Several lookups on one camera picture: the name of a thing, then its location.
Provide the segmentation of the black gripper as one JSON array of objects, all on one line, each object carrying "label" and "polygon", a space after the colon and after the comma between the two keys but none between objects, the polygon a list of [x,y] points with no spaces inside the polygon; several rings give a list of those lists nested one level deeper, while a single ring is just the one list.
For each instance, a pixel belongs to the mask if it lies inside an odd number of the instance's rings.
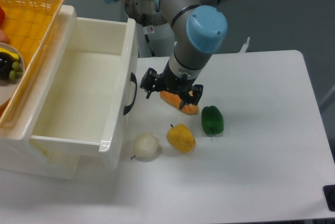
[{"label": "black gripper", "polygon": [[195,79],[188,79],[187,74],[177,77],[168,66],[161,74],[158,74],[153,68],[148,68],[140,82],[140,88],[146,92],[146,99],[149,99],[151,93],[166,91],[178,95],[181,99],[179,109],[186,105],[198,105],[204,86],[196,84],[192,86]]}]

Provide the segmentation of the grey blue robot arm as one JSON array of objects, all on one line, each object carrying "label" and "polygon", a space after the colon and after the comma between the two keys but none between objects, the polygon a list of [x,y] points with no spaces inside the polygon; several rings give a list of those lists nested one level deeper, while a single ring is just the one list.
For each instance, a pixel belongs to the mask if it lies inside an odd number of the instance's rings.
[{"label": "grey blue robot arm", "polygon": [[197,105],[203,86],[196,84],[195,80],[227,34],[227,20],[216,8],[227,0],[153,1],[154,10],[169,24],[177,43],[163,72],[159,74],[148,69],[140,86],[147,94],[167,91],[177,95],[181,100],[180,108]]}]

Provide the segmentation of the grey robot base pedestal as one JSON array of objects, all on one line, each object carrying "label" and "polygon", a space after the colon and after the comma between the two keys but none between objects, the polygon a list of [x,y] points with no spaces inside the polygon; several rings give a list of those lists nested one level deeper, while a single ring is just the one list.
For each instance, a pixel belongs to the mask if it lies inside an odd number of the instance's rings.
[{"label": "grey robot base pedestal", "polygon": [[140,58],[169,57],[174,33],[155,0],[125,0],[125,11],[136,21]]}]

